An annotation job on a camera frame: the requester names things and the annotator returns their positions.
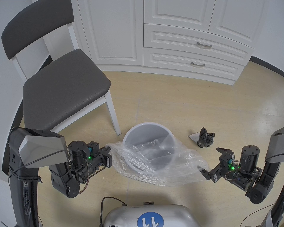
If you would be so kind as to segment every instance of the chair backrest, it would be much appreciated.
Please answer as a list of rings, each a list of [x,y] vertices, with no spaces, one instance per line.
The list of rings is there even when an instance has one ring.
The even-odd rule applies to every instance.
[[[49,32],[73,21],[70,0],[38,0],[32,3],[19,12],[2,33],[8,59]]]

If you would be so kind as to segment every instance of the white chair frame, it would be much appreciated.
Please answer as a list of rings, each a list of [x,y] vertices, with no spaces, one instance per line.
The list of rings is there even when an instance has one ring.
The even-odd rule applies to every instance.
[[[74,49],[79,49],[79,45],[78,45],[78,42],[77,42],[77,39],[76,39],[76,36],[75,36],[75,32],[74,32],[74,28],[73,28],[72,23],[68,24],[67,26],[68,26],[69,34],[70,34]],[[19,64],[17,57],[14,56],[13,58],[11,58],[11,61],[13,62],[13,64],[14,64],[16,70],[18,71],[21,79],[24,82],[26,82],[27,77],[26,77],[25,73],[23,72],[23,70],[22,70],[22,68]],[[79,118],[83,117],[85,114],[89,113],[90,111],[94,110],[95,108],[99,107],[100,105],[102,105],[104,103],[106,103],[106,106],[108,108],[110,118],[111,118],[112,124],[114,126],[114,130],[115,130],[117,135],[120,135],[121,130],[120,130],[120,127],[119,127],[119,124],[118,124],[117,116],[116,116],[116,113],[115,113],[115,109],[114,109],[114,106],[113,106],[113,102],[112,102],[112,98],[111,98],[109,90],[104,96],[98,98],[96,101],[92,102],[91,104],[87,105],[86,107],[84,107],[83,109],[78,111],[77,113],[68,117],[66,120],[62,121],[57,126],[55,126],[51,131],[58,133],[62,129],[66,128],[68,125],[72,124],[74,121],[78,120]]]

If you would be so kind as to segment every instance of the wooden floor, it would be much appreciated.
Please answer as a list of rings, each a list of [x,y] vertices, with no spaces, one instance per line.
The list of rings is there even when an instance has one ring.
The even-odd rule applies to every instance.
[[[211,168],[218,164],[216,147],[232,149],[239,159],[245,145],[260,148],[258,166],[264,166],[270,135],[284,127],[284,77],[249,62],[234,86],[197,79],[129,72],[105,72],[122,134],[117,136],[106,105],[60,132],[67,145],[73,140],[92,140],[104,146],[122,140],[134,125],[153,121],[166,126],[188,148],[196,149]],[[199,148],[188,135],[205,127],[215,132],[209,148]],[[220,179],[179,187],[154,186],[121,176],[114,168],[93,177],[87,190],[69,199],[51,185],[49,169],[41,168],[38,209],[44,227],[99,226],[101,200],[114,196],[128,205],[181,204],[190,208],[203,227],[238,227],[250,213],[274,203],[284,182],[280,168],[265,201],[252,204],[245,192]],[[106,200],[104,216],[118,201]],[[259,225],[269,208],[251,215],[242,226]]]

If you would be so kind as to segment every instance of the gray seat cushion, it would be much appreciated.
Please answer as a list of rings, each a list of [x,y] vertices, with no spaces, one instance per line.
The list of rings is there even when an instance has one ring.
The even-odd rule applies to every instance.
[[[109,79],[83,51],[71,51],[25,82],[25,127],[51,130],[105,95],[110,85]]]

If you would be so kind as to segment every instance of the crumpled black paper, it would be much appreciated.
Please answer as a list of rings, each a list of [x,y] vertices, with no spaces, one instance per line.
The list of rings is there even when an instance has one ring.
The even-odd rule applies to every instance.
[[[202,128],[199,133],[199,140],[197,141],[197,145],[199,147],[209,147],[213,143],[214,137],[215,133],[208,133],[206,128]]]

